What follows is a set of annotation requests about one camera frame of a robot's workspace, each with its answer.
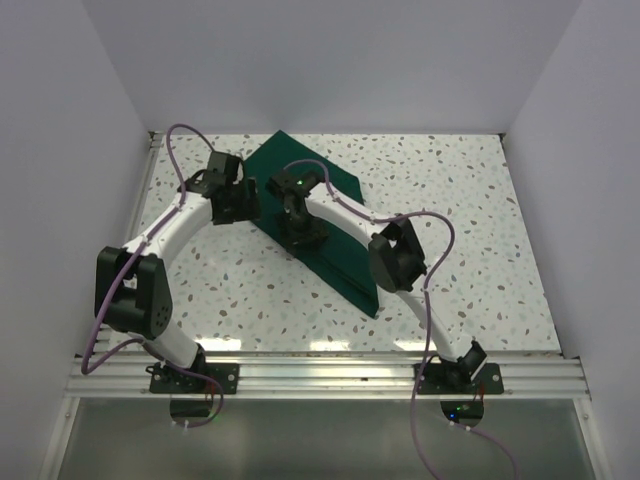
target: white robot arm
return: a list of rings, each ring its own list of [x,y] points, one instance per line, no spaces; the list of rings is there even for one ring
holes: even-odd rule
[[[235,168],[229,168],[229,162]],[[178,208],[177,214],[166,223],[162,223],[165,214],[161,215],[122,248],[107,247],[98,256],[96,312],[124,262],[141,242],[146,243],[129,277],[135,275],[135,288],[123,282],[109,305],[105,323],[142,340],[160,357],[191,371],[197,372],[197,365],[204,361],[204,352],[171,321],[172,301],[166,272],[193,235],[209,222],[232,223],[259,216],[255,183],[248,187],[244,179],[242,183],[234,183],[238,165],[236,157],[215,152],[209,168],[186,182],[184,201],[180,203],[178,194],[167,209],[168,212]],[[408,219],[385,224],[368,222],[334,201],[322,178],[313,172],[295,177],[282,171],[269,180],[267,190],[283,202],[281,228],[290,246],[320,248],[324,235],[322,222],[336,225],[369,250],[376,283],[396,293],[416,317],[424,321],[424,253]],[[346,195],[340,198],[352,210],[357,209],[370,218],[387,217],[366,209]],[[464,331],[450,333],[435,315],[432,330],[442,361],[451,364],[452,369],[458,371],[454,373],[460,374],[464,382],[473,380],[486,361],[480,346]]]

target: green cardboard sheet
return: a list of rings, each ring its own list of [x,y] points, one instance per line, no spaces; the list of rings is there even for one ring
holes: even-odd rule
[[[313,150],[279,131],[246,159],[246,174],[258,182],[258,196],[262,209],[256,226],[283,245],[275,215],[282,212],[282,204],[265,189],[267,180],[286,165],[302,159],[323,162],[329,169],[331,183],[342,193],[364,203],[358,178],[322,158]],[[313,165],[296,165],[292,173],[303,173],[309,169],[320,170]],[[326,223],[329,238],[313,251],[297,251],[296,258],[309,267],[322,280],[333,287],[344,298],[373,317],[378,311],[378,291],[369,272],[367,250],[356,240],[336,226]]]

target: purple cable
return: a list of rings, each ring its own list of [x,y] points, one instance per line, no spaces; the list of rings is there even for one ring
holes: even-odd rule
[[[429,357],[430,357],[429,343],[431,343],[431,329],[433,324],[433,318],[431,313],[431,298],[429,297],[429,281],[431,280],[431,277],[433,277],[433,274],[436,272],[436,270],[438,270],[440,265],[442,265],[442,262],[445,261],[445,259],[449,256],[449,254],[451,253],[451,250],[453,249],[453,244],[456,238],[456,233],[455,233],[453,224],[444,215],[441,215],[437,212],[427,211],[427,210],[423,210],[420,212],[411,212],[411,213],[397,215],[395,217],[389,217],[389,218],[370,218],[365,213],[362,213],[357,208],[352,207],[351,205],[349,205],[344,200],[342,200],[339,196],[336,195],[335,190],[333,189],[333,186],[331,185],[331,181],[329,178],[329,169],[321,161],[313,160],[313,159],[296,160],[294,162],[289,163],[284,168],[286,170],[290,167],[293,167],[294,165],[301,165],[301,164],[313,164],[313,165],[318,165],[320,168],[322,168],[322,171],[324,172],[324,182],[325,182],[325,185],[327,186],[327,191],[329,192],[329,195],[331,196],[331,198],[335,200],[339,205],[346,208],[349,212],[353,213],[354,215],[364,220],[372,221],[373,223],[388,223],[393,220],[399,220],[403,218],[428,216],[428,217],[435,217],[443,221],[449,228],[449,233],[450,233],[449,245],[447,245],[447,248],[442,254],[442,256],[436,261],[433,267],[431,267],[431,270],[427,273],[424,279],[424,284],[422,286],[422,290],[424,292],[424,305],[427,312],[427,315],[426,315],[427,324],[425,326],[425,329],[427,331],[427,338],[425,342],[424,352],[422,355],[422,362],[420,363],[420,368],[418,369],[418,373],[416,375],[416,381],[414,382],[413,390],[411,391],[411,402],[409,406],[411,437],[413,439],[413,445],[416,448],[416,452],[418,453],[418,457],[420,457],[420,461],[422,462],[422,464],[429,471],[429,473],[433,475],[433,477],[436,480],[442,480],[442,477],[435,471],[435,469],[429,462],[429,459],[424,454],[422,445],[420,443],[420,440],[418,439],[417,420],[416,420],[416,395],[418,394],[418,388],[420,387],[420,378],[424,374],[424,369],[427,366],[427,362],[429,361]],[[505,445],[503,445],[498,439],[492,437],[488,433],[482,432],[478,429],[473,428],[471,429],[471,432],[482,438],[489,440],[490,442],[493,442],[498,448],[500,448],[507,455],[507,457],[509,457],[509,460],[511,461],[515,480],[520,479],[520,468],[518,467],[518,462],[516,461],[515,457],[511,454],[511,452],[509,452],[509,450]]]
[[[202,133],[200,133],[198,130],[196,130],[195,128],[189,125],[185,125],[183,123],[176,123],[175,125],[172,125],[171,127],[169,127],[169,129],[167,130],[165,143],[167,145],[169,159],[171,160],[171,164],[173,165],[176,175],[178,176],[178,181],[180,182],[180,201],[178,202],[179,206],[169,210],[167,214],[160,221],[158,221],[155,227],[153,227],[149,231],[149,233],[147,234],[146,241],[140,242],[140,245],[138,246],[138,248],[135,250],[135,252],[133,252],[131,257],[129,257],[129,260],[127,260],[124,266],[120,269],[120,271],[118,272],[118,275],[116,275],[116,278],[113,280],[113,283],[109,287],[109,290],[107,291],[107,294],[105,295],[104,300],[102,301],[102,305],[100,305],[100,309],[98,310],[98,315],[96,315],[96,321],[93,324],[91,333],[89,335],[89,341],[87,342],[87,347],[85,348],[84,355],[82,356],[82,365],[80,367],[80,371],[82,372],[83,375],[89,375],[90,373],[94,372],[96,368],[98,368],[100,365],[106,362],[109,358],[111,358],[111,356],[113,356],[115,353],[122,350],[127,345],[131,345],[132,343],[142,343],[142,341],[137,338],[130,338],[129,340],[125,340],[124,342],[116,345],[111,350],[106,352],[102,357],[96,360],[96,362],[93,365],[89,365],[89,360],[93,355],[93,349],[96,346],[98,334],[100,333],[100,327],[102,325],[102,322],[104,322],[104,318],[107,315],[107,310],[109,308],[109,305],[111,304],[111,301],[113,300],[113,297],[118,287],[120,286],[120,283],[122,283],[122,281],[124,280],[125,276],[129,272],[133,264],[136,262],[138,257],[142,254],[142,251],[145,249],[148,242],[160,231],[162,227],[164,227],[167,224],[167,222],[169,222],[169,220],[171,220],[175,216],[176,213],[180,211],[180,207],[184,205],[184,202],[187,198],[187,189],[184,183],[184,177],[182,176],[182,172],[180,171],[180,167],[178,166],[178,161],[176,160],[176,157],[173,154],[173,147],[171,146],[171,134],[176,128],[185,128],[187,130],[194,132],[202,140],[204,140],[204,142],[207,144],[207,146],[211,150],[213,150],[213,145],[211,145],[211,142]]]

